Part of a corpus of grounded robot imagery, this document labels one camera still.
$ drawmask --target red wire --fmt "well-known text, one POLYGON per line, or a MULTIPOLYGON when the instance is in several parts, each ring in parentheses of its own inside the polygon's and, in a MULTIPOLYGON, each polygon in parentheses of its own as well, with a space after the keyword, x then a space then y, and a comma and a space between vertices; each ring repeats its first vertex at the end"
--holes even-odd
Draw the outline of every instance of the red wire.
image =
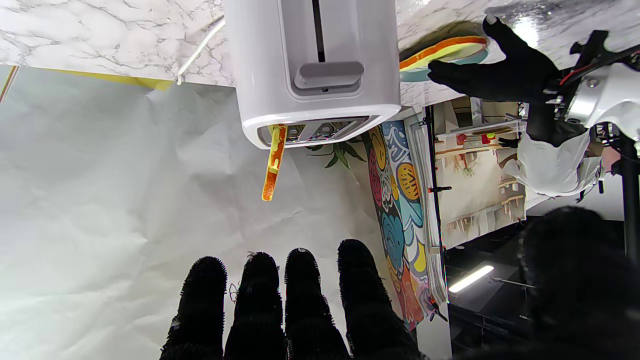
POLYGON ((589 64, 589 65, 587 65, 587 66, 585 66, 585 67, 581 67, 581 68, 579 68, 578 70, 571 71, 571 73, 570 73, 570 74, 568 74, 567 76, 565 76, 565 77, 564 77, 564 79, 562 79, 562 81, 560 81, 560 86, 562 86, 562 85, 564 84, 564 82, 565 82, 565 81, 567 81, 567 80, 568 80, 572 75, 574 75, 576 72, 578 72, 578 71, 582 71, 582 70, 584 70, 584 69, 586 69, 586 68, 588 68, 588 67, 590 67, 590 66, 592 66, 592 65, 593 65, 593 64, 589 64))

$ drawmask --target black stand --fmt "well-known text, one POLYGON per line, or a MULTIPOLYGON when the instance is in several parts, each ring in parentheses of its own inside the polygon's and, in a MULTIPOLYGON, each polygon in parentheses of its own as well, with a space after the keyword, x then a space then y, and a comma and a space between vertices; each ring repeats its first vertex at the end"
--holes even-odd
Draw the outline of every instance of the black stand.
POLYGON ((620 134, 620 150, 622 159, 620 175, 622 176, 622 198, 625 210, 625 254, 635 265, 640 260, 640 184, 638 169, 633 160, 637 160, 634 141, 620 134))

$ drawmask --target white robot part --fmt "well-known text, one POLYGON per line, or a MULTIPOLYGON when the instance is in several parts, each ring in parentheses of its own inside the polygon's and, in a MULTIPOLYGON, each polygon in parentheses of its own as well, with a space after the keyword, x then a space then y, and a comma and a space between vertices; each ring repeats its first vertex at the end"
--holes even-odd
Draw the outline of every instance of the white robot part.
POLYGON ((348 140, 400 110, 396 9, 389 0, 225 0, 242 127, 268 149, 348 140))
POLYGON ((633 141, 640 141, 640 72, 614 63, 584 76, 566 121, 587 128, 611 122, 633 141))

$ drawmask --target black glove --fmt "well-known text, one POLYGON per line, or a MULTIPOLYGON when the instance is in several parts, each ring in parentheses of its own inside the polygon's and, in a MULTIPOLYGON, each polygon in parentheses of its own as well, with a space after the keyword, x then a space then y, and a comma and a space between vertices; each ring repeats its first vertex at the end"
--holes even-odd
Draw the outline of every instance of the black glove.
MULTIPOLYGON (((416 342, 391 308, 367 247, 358 240, 343 241, 338 249, 338 271, 354 358, 420 359, 416 342)), ((247 261, 223 355, 227 273, 218 259, 198 260, 184 281, 178 315, 160 359, 351 360, 321 293, 320 273, 309 251, 296 249, 289 254, 285 282, 286 335, 275 261, 263 252, 247 261)))
POLYGON ((498 138, 498 142, 500 143, 501 147, 510 147, 512 149, 517 149, 518 142, 520 142, 520 139, 498 138))
POLYGON ((541 104, 547 81, 558 69, 543 53, 529 47, 493 15, 483 22, 484 32, 500 46, 506 59, 493 64, 456 65, 442 61, 429 64, 435 83, 471 97, 489 101, 523 101, 541 104))

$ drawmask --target white cable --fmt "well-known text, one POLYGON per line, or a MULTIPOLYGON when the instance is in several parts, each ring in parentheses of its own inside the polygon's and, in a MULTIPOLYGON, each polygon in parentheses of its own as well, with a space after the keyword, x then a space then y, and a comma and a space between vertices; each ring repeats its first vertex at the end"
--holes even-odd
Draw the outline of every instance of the white cable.
POLYGON ((184 73, 187 71, 189 66, 191 66, 191 64, 198 58, 198 55, 200 55, 200 53, 202 52, 202 49, 204 49, 204 47, 207 46, 211 38, 217 32, 219 32, 220 29, 222 29, 222 27, 224 27, 226 23, 227 22, 225 21, 224 15, 218 18, 218 20, 213 22, 213 26, 211 26, 211 29, 209 30, 207 36, 198 44, 198 47, 196 47, 195 51, 193 51, 193 54, 191 54, 189 59, 187 59, 187 61, 184 64, 182 64, 182 66, 178 69, 178 73, 175 75, 176 77, 175 81, 178 85, 182 84, 182 82, 184 81, 184 77, 183 77, 184 73))

